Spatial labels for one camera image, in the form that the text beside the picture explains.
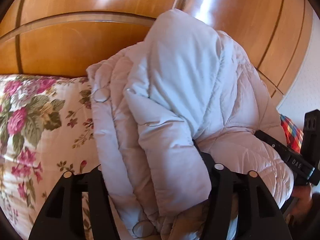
white flower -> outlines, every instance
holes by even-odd
[[[14,108],[20,109],[31,102],[39,88],[38,82],[24,81],[17,91],[11,96],[11,104]]]

bed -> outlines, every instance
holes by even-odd
[[[0,206],[23,239],[64,171],[99,165],[86,68],[143,41],[172,8],[237,41],[275,105],[289,90],[310,40],[308,0],[14,0],[0,23]]]

white wall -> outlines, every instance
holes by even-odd
[[[301,129],[304,114],[314,109],[320,110],[320,20],[315,12],[306,56],[295,81],[277,109]]]

quilted fabric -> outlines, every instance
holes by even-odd
[[[303,131],[299,129],[290,118],[280,115],[281,126],[287,140],[287,146],[297,153],[300,153],[303,139]]]
[[[132,237],[199,239],[211,184],[193,138],[232,171],[256,170],[279,206],[290,196],[292,172],[254,136],[286,144],[279,114],[225,33],[171,10],[87,72],[103,176]]]
[[[0,206],[23,239],[63,172],[99,165],[90,94],[87,78],[0,76]]]

down jacket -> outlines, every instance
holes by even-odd
[[[254,136],[285,144],[279,114],[224,32],[170,10],[143,42],[87,72],[103,177],[133,238],[199,238],[211,184],[192,139],[232,171],[257,171],[279,206],[289,198],[292,172]]]

